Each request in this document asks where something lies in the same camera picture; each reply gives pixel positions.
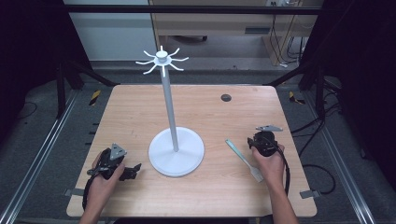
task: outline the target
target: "wooden tabletop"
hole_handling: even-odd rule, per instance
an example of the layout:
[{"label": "wooden tabletop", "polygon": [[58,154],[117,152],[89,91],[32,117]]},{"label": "wooden tabletop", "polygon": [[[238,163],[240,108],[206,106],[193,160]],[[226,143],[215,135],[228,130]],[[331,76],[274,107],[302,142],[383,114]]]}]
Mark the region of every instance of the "wooden tabletop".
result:
[{"label": "wooden tabletop", "polygon": [[[172,85],[177,127],[198,133],[205,144],[202,163],[183,177],[167,177],[149,162],[148,149],[157,133],[169,128],[161,85],[119,85],[110,95],[76,184],[84,189],[87,170],[99,152],[112,143],[127,151],[124,163],[142,163],[135,180],[120,181],[103,210],[104,217],[262,217],[271,214],[264,182],[258,183],[248,167],[225,143],[230,139],[247,160],[256,165],[247,138],[258,126],[272,124],[276,141],[285,146],[290,166],[290,202],[298,217],[312,217],[317,208],[291,138],[276,90],[266,86]],[[232,97],[221,100],[222,94]],[[82,215],[82,197],[72,196],[71,217]]]}]

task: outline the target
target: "wire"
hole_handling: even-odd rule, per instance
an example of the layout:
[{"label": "wire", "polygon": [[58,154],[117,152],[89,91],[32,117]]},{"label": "wire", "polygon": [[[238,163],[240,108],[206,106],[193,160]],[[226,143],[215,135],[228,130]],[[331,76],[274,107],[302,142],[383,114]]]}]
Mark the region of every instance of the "wire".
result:
[{"label": "wire", "polygon": [[289,44],[288,44],[288,49],[287,49],[286,52],[287,52],[289,58],[297,59],[297,57],[294,57],[294,56],[292,56],[291,54],[298,54],[298,53],[296,53],[296,52],[290,52],[291,45],[293,44],[293,41],[294,41],[294,36],[292,36],[292,37],[290,38]]},{"label": "wire", "polygon": [[324,87],[326,88],[326,90],[328,91],[335,91],[335,92],[340,92],[341,89],[338,87],[335,87],[331,82],[329,82],[328,80],[324,80]]},{"label": "wire", "polygon": [[300,63],[301,59],[303,58],[303,46],[304,46],[304,37],[302,36],[300,38],[300,51],[299,51],[299,54],[298,54],[298,63]]},{"label": "wire", "polygon": [[290,168],[289,168],[288,161],[286,161],[285,154],[283,154],[283,151],[279,148],[278,145],[273,144],[272,141],[270,141],[270,140],[267,139],[266,137],[263,137],[263,139],[265,139],[265,141],[267,141],[267,143],[269,143],[272,147],[276,148],[276,151],[279,153],[280,157],[282,157],[283,163],[285,163],[285,171],[286,171],[285,192],[286,192],[286,195],[289,195],[289,188],[290,188]]},{"label": "wire", "polygon": [[323,99],[326,100],[326,98],[327,98],[328,96],[330,96],[330,95],[335,95],[335,94],[337,94],[337,92],[335,92],[335,91],[329,92],[329,93],[327,93],[327,94],[323,97]]},{"label": "wire", "polygon": [[330,113],[330,115],[327,115],[326,117],[329,117],[329,116],[333,115],[333,114],[334,114],[335,112],[337,112],[337,111],[338,111],[338,112],[341,111],[341,110],[340,110],[340,107],[341,107],[340,104],[337,103],[337,104],[336,104],[336,107],[335,107],[336,109],[335,109],[334,111],[332,111],[332,113]]},{"label": "wire", "polygon": [[291,131],[290,133],[297,133],[297,132],[300,132],[300,131],[302,131],[302,130],[304,130],[304,129],[310,127],[310,126],[312,126],[312,125],[313,125],[316,121],[318,121],[318,120],[319,120],[319,118],[314,119],[314,120],[310,121],[309,123],[305,124],[303,127],[299,128],[299,129],[296,129],[296,130],[294,130],[294,131]]},{"label": "wire", "polygon": [[301,155],[303,155],[303,152],[305,151],[306,147],[308,146],[308,144],[312,141],[312,139],[314,139],[315,135],[317,135],[317,133],[323,128],[324,126],[324,120],[321,121],[321,123],[319,124],[319,126],[317,127],[317,129],[315,130],[315,132],[311,135],[311,137],[308,139],[308,141],[305,143],[305,145],[303,146],[303,148],[300,150],[300,152],[298,153],[298,156],[301,157]]},{"label": "wire", "polygon": [[[335,109],[335,108],[337,108],[337,107],[339,107],[339,103],[335,103],[334,105],[332,105],[332,106],[330,106],[329,108],[327,108],[326,110],[325,110],[325,113],[329,113],[332,109]],[[332,113],[330,114],[330,115],[326,115],[326,117],[330,117],[331,115],[333,115],[334,114],[334,112],[336,112],[337,110],[334,110],[334,111],[332,111]],[[307,127],[309,127],[309,126],[311,126],[313,123],[314,123],[314,121],[318,121],[319,119],[314,119],[314,120],[312,120],[311,122],[309,122],[308,124],[306,124],[303,128],[300,128],[301,130],[302,129],[305,129],[305,128],[307,128]],[[300,135],[293,135],[292,137],[305,137],[305,136],[310,136],[310,135],[312,135],[313,133],[308,133],[308,134],[300,134]]]},{"label": "wire", "polygon": [[[272,24],[271,33],[270,33],[270,44],[271,44],[271,48],[273,49],[274,54],[275,54],[275,56],[276,56],[277,62],[278,62],[278,63],[282,63],[282,62],[279,60],[279,56],[280,56],[280,59],[282,59],[282,60],[284,61],[283,63],[295,63],[295,62],[297,62],[296,60],[294,60],[294,61],[288,61],[288,60],[285,60],[285,59],[282,57],[282,51],[281,51],[281,49],[280,49],[279,41],[277,40],[277,35],[276,35],[276,30],[275,30],[275,21],[276,21],[276,15],[273,15],[273,24]],[[275,35],[275,40],[276,40],[277,48],[278,48],[278,50],[279,50],[279,55],[276,53],[275,47],[274,47],[274,45],[273,45],[273,43],[272,43],[272,36],[273,36],[273,34]]]},{"label": "wire", "polygon": [[30,112],[29,114],[23,116],[23,117],[18,117],[17,119],[26,119],[27,117],[33,115],[36,111],[37,111],[37,104],[33,103],[33,102],[25,102],[26,105],[31,104],[33,105],[35,108],[33,109],[32,112]]},{"label": "wire", "polygon": [[326,190],[326,191],[318,190],[320,192],[320,194],[323,194],[323,195],[330,194],[330,193],[332,193],[335,190],[335,186],[336,186],[335,178],[334,178],[334,175],[332,175],[332,173],[330,173],[330,171],[328,171],[327,169],[325,169],[325,168],[323,168],[321,166],[315,165],[315,164],[304,164],[303,167],[304,168],[305,167],[318,168],[318,169],[326,172],[330,176],[330,178],[332,179],[332,187],[329,190]]}]

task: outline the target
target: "human hand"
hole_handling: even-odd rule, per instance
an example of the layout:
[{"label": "human hand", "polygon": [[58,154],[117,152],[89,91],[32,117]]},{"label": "human hand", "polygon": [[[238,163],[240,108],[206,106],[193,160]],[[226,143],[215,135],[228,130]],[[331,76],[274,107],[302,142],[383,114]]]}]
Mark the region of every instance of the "human hand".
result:
[{"label": "human hand", "polygon": [[[279,149],[284,151],[285,147],[278,144]],[[265,179],[265,183],[269,188],[283,188],[283,172],[285,164],[279,152],[274,153],[270,157],[264,157],[259,150],[252,147],[253,157],[259,164],[259,169]]]},{"label": "human hand", "polygon": [[[92,169],[95,168],[102,153],[97,155],[95,161],[92,163]],[[113,175],[106,180],[101,175],[97,175],[92,181],[90,190],[87,196],[87,206],[85,207],[84,214],[79,223],[97,223],[103,208],[105,207],[108,199],[113,194],[119,178],[125,169],[125,165],[121,163],[114,171]]]}]

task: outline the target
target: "floor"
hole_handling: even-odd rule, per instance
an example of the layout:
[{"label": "floor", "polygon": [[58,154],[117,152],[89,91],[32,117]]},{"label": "floor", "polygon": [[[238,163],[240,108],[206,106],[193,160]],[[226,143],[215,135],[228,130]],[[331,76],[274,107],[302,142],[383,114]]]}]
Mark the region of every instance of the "floor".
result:
[{"label": "floor", "polygon": [[[296,39],[291,44],[290,56],[295,57],[299,43]],[[206,41],[200,36],[171,36],[164,47],[169,52],[180,48],[174,58],[190,57],[184,63],[175,63],[185,72],[170,71],[171,83],[175,84],[261,85],[298,66],[298,62],[289,63],[287,67],[273,66],[259,36],[209,36]],[[150,66],[134,62],[92,62],[92,66],[97,73],[120,83],[161,82],[154,74],[142,75]],[[55,119],[54,82],[33,89],[26,96],[20,119],[8,140],[0,146],[1,223],[7,223],[7,218],[16,223],[77,223],[77,218],[65,213],[68,198],[64,190],[75,185],[111,93],[110,87],[85,75],[82,77],[86,82],[83,90],[71,91],[66,86],[71,109],[63,117],[65,123]],[[316,118],[315,88],[300,91],[297,87],[300,77],[276,87],[291,130]],[[101,90],[101,95],[95,106],[90,106],[96,90]],[[296,101],[290,100],[290,92]],[[395,192],[375,162],[361,158],[342,108],[337,106],[337,94],[326,91],[325,95],[326,108],[329,108],[326,123],[301,156],[311,188],[321,191],[322,195],[315,199],[317,215],[300,217],[300,222],[396,223]],[[316,122],[293,135],[298,150],[303,150],[318,125]],[[49,133],[53,133],[53,138],[47,138]],[[312,165],[324,167],[331,175]]]}]

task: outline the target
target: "white pole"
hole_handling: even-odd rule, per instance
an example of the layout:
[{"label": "white pole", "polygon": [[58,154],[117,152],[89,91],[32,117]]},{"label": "white pole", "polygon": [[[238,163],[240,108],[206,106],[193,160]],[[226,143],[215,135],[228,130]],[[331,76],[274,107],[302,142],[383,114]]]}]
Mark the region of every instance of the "white pole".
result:
[{"label": "white pole", "polygon": [[165,95],[166,111],[168,112],[169,128],[172,134],[174,151],[178,152],[177,132],[174,108],[172,103],[171,85],[169,81],[168,68],[166,68],[165,66],[163,66],[163,69],[161,69],[161,81],[163,82],[163,94]]}]

